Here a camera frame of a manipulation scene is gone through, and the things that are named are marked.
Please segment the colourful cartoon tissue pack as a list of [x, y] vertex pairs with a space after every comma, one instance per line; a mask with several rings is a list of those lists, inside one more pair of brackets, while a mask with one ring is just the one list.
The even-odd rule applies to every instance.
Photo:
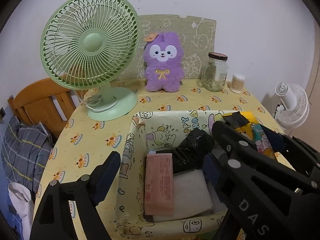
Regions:
[[265, 131], [251, 112], [233, 112], [223, 115], [223, 119], [238, 133], [254, 142], [259, 153], [277, 160]]

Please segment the white cloth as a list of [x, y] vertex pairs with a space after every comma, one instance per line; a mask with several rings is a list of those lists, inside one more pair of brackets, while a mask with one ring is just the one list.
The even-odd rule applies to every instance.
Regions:
[[16, 182], [9, 183], [8, 191], [10, 200], [22, 220], [23, 228], [31, 230], [34, 211], [31, 192], [28, 188]]
[[154, 222], [179, 220], [198, 215], [213, 207], [202, 170], [174, 176], [174, 212], [171, 216], [153, 216]]

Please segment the black plastic bag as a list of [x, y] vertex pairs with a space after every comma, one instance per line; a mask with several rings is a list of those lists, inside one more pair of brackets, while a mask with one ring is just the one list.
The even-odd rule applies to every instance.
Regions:
[[215, 141], [199, 128], [193, 129], [176, 148], [158, 150], [156, 154], [172, 155], [173, 174], [180, 174], [203, 167], [204, 157], [212, 151]]

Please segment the clear plastic pink packet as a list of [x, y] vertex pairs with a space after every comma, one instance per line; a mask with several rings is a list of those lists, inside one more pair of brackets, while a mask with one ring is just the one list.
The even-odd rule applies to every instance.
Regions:
[[148, 154], [145, 171], [144, 213], [147, 216], [171, 216], [173, 212], [172, 154]]

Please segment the white cloth on bed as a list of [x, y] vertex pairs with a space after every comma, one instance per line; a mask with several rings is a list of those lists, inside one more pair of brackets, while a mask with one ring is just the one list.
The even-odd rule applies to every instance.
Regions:
[[28, 188], [16, 182], [9, 183], [8, 191], [10, 200], [22, 220], [23, 228], [31, 230], [34, 211], [31, 192]]

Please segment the white standing fan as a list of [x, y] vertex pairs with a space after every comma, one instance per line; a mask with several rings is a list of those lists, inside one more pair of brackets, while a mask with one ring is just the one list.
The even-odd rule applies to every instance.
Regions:
[[295, 129], [307, 120], [310, 105], [305, 90], [297, 84], [280, 82], [275, 88], [276, 107], [274, 117], [284, 129]]

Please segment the blue plaid pillow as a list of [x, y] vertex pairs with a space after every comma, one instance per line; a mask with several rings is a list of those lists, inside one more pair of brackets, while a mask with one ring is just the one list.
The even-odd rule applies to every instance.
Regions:
[[20, 183], [36, 194], [53, 148], [51, 132], [41, 122], [29, 126], [12, 116], [1, 147], [4, 174], [8, 181]]

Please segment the yellow cartoon tablecloth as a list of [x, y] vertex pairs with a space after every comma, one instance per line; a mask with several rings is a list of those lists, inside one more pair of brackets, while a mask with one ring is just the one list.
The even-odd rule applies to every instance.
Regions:
[[[141, 79], [115, 82], [114, 86], [135, 92], [138, 99], [135, 108], [121, 118], [98, 122], [88, 117], [85, 106], [79, 106], [68, 120], [49, 157], [39, 185], [37, 203], [40, 203], [50, 181], [75, 181], [84, 174], [90, 174], [112, 151], [123, 155], [131, 120], [138, 112], [250, 111], [259, 123], [276, 132], [282, 131], [267, 109], [247, 90], [235, 94], [225, 87], [213, 93], [201, 88], [199, 80], [194, 79], [183, 80], [176, 93], [148, 92]], [[97, 206], [97, 212], [112, 239], [121, 239], [114, 226], [118, 180], [119, 174], [105, 200]]]

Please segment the cotton swab container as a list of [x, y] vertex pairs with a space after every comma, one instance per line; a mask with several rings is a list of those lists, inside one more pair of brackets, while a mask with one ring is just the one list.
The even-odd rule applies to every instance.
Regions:
[[240, 94], [243, 91], [245, 85], [245, 76], [241, 74], [234, 73], [232, 76], [230, 91], [235, 94]]

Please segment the cartoon print fabric storage box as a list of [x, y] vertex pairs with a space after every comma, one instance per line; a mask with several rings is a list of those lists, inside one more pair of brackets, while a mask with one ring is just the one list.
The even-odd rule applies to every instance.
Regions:
[[231, 110], [138, 112], [126, 137], [114, 213], [121, 239], [179, 239], [216, 231], [225, 211], [167, 222], [144, 218], [145, 161], [149, 151], [177, 147], [195, 128], [209, 132], [212, 124]]

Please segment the glass jar with lid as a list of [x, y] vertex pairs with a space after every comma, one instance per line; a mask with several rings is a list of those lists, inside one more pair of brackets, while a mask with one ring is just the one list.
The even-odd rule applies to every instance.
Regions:
[[204, 88], [211, 92], [224, 89], [228, 74], [228, 56], [209, 52], [208, 61], [202, 67], [201, 82]]

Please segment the cartoon print cardboard panel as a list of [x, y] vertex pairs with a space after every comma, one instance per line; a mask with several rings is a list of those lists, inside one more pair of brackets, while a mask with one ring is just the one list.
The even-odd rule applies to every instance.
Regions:
[[216, 21], [195, 16], [140, 15], [140, 42], [130, 65], [118, 76], [119, 80], [142, 79], [146, 65], [143, 59], [146, 41], [151, 33], [173, 31], [184, 50], [181, 66], [185, 79], [199, 79], [201, 68], [214, 51]]

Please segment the green desk fan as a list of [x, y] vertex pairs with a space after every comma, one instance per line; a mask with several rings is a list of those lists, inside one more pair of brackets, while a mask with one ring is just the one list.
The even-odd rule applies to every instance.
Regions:
[[111, 82], [130, 65], [138, 45], [138, 15], [127, 0], [68, 0], [48, 20], [40, 55], [55, 83], [92, 91], [82, 100], [91, 119], [109, 121], [137, 104], [133, 91]]

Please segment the purple plush bunny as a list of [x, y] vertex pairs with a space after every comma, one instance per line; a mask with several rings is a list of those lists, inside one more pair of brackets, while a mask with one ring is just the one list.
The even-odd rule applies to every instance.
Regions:
[[146, 90], [179, 91], [180, 81], [184, 78], [181, 67], [184, 51], [178, 35], [175, 32], [151, 33], [144, 41]]

